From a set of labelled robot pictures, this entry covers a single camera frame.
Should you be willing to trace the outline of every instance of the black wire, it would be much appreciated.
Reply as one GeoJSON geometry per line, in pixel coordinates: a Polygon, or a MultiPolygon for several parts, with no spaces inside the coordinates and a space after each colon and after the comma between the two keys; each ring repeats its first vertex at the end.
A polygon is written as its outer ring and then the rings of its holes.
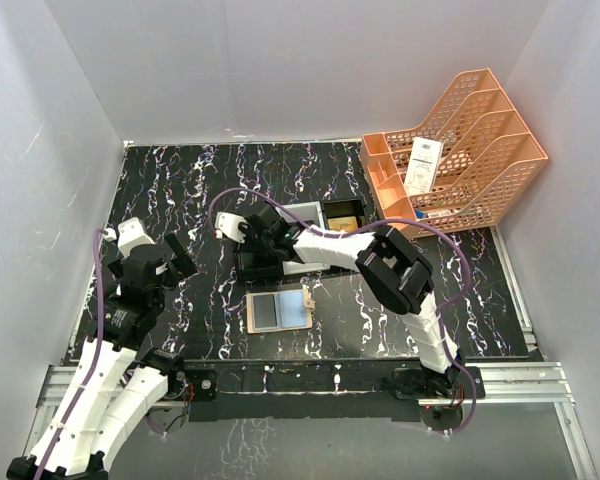
{"type": "Polygon", "coordinates": [[[178,415],[176,418],[174,418],[173,420],[171,420],[171,423],[169,424],[169,426],[167,428],[164,429],[164,431],[167,432],[167,433],[169,433],[169,430],[171,430],[171,427],[173,427],[178,420],[180,420],[181,418],[186,417],[186,416],[187,416],[186,413],[178,415]]]}

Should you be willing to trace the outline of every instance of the marble tabletop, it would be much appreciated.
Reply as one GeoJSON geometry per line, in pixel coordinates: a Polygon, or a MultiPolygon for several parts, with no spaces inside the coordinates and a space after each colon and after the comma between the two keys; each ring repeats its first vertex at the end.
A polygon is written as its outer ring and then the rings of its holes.
{"type": "MultiPolygon", "coordinates": [[[[108,224],[137,216],[158,243],[175,232],[198,268],[179,289],[167,293],[166,309],[143,350],[159,346],[186,359],[208,360],[417,356],[404,324],[379,305],[359,274],[315,272],[280,282],[240,282],[232,245],[217,241],[205,225],[213,197],[237,186],[282,204],[362,198],[373,219],[359,149],[355,142],[129,148],[108,224]],[[247,292],[301,285],[316,303],[311,329],[247,333],[247,292]]],[[[227,196],[220,208],[248,214],[255,211],[255,199],[246,193],[227,196]]],[[[469,230],[453,238],[471,264],[472,286],[467,298],[445,314],[451,336],[469,357],[526,357],[491,231],[469,230]]],[[[455,295],[462,281],[458,257],[433,237],[415,243],[434,266],[437,301],[455,295]]],[[[111,245],[104,245],[102,253],[105,265],[116,259],[111,245]]],[[[95,298],[89,295],[68,359],[79,357],[95,311],[95,298]]]]}

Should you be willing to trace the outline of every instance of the gray floor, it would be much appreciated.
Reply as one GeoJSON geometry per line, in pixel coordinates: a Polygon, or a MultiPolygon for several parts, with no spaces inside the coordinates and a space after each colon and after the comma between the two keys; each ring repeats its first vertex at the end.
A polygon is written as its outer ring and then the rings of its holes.
{"type": "Polygon", "coordinates": [[[187,424],[162,441],[141,424],[110,478],[576,478],[552,404],[479,405],[448,442],[421,429],[382,419],[234,420],[187,424]]]}

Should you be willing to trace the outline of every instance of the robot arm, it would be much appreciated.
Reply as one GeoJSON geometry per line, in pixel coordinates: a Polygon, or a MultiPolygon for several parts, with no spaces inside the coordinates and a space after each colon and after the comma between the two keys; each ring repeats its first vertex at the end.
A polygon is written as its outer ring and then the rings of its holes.
{"type": "Polygon", "coordinates": [[[275,255],[283,261],[324,263],[360,272],[387,309],[398,314],[416,342],[425,377],[435,379],[434,390],[449,396],[457,369],[446,354],[464,363],[457,345],[443,337],[433,296],[432,266],[395,228],[333,238],[334,232],[305,229],[289,223],[269,204],[243,218],[225,212],[216,218],[216,234],[248,245],[250,251],[275,255]]]}
{"type": "Polygon", "coordinates": [[[154,348],[122,393],[109,403],[164,310],[164,290],[175,288],[196,269],[175,236],[165,237],[172,256],[153,242],[137,218],[120,224],[117,232],[110,229],[107,233],[105,239],[117,239],[123,258],[109,265],[116,282],[105,295],[104,341],[98,348],[95,331],[85,340],[80,364],[49,428],[28,458],[11,462],[9,479],[35,479],[41,464],[44,470],[38,478],[42,480],[108,478],[107,470],[136,425],[157,401],[178,390],[176,375],[183,369],[183,360],[154,348]]]}

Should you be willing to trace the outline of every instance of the white wall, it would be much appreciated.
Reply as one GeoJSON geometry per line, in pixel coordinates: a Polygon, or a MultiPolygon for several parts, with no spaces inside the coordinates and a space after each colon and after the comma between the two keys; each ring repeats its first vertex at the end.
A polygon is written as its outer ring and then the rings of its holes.
{"type": "Polygon", "coordinates": [[[453,77],[509,76],[546,0],[46,0],[123,139],[416,126],[453,77]]]}
{"type": "Polygon", "coordinates": [[[89,277],[122,145],[43,0],[0,0],[0,478],[89,277]]]}
{"type": "Polygon", "coordinates": [[[505,88],[551,164],[503,232],[600,472],[600,1],[553,1],[505,88]]]}

